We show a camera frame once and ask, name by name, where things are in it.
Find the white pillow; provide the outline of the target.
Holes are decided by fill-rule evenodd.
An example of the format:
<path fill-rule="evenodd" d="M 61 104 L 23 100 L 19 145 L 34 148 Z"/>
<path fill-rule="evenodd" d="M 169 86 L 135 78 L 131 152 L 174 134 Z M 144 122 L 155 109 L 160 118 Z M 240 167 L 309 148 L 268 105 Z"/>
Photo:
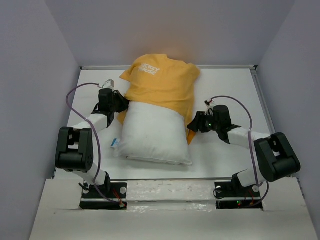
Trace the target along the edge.
<path fill-rule="evenodd" d="M 184 118 L 169 108 L 131 101 L 113 155 L 145 162 L 192 165 Z"/>

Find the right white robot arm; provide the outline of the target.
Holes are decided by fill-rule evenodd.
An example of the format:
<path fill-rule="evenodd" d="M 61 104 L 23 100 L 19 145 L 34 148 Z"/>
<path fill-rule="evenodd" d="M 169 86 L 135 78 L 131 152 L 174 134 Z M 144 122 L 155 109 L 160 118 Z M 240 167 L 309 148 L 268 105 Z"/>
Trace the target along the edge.
<path fill-rule="evenodd" d="M 242 196 L 250 186 L 273 183 L 301 170 L 301 163 L 284 133 L 264 134 L 233 124 L 225 105 L 198 111 L 187 129 L 190 134 L 216 132 L 222 142 L 249 150 L 252 168 L 231 177 L 230 190 L 235 196 Z"/>

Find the yellow orange pillowcase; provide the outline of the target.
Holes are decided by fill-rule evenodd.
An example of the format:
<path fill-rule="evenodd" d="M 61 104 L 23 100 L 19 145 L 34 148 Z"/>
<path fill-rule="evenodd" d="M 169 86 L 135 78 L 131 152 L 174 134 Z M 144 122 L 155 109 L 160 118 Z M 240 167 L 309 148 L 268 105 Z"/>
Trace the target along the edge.
<path fill-rule="evenodd" d="M 146 54 L 119 78 L 130 83 L 126 99 L 173 110 L 187 126 L 193 119 L 195 82 L 200 73 L 193 63 L 170 59 L 166 54 Z"/>

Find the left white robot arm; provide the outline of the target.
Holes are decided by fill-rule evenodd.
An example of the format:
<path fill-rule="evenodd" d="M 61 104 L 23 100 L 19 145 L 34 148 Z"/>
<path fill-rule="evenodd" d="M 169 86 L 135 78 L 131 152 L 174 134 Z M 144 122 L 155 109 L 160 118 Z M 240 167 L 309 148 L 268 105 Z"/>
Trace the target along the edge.
<path fill-rule="evenodd" d="M 59 130 L 55 167 L 78 175 L 88 185 L 93 186 L 97 196 L 104 198 L 110 194 L 111 178 L 101 169 L 102 150 L 99 132 L 111 126 L 116 113 L 128 109 L 129 100 L 112 87 L 102 88 L 98 92 L 98 103 L 88 117 L 70 105 L 68 96 L 66 103 L 82 122 Z"/>

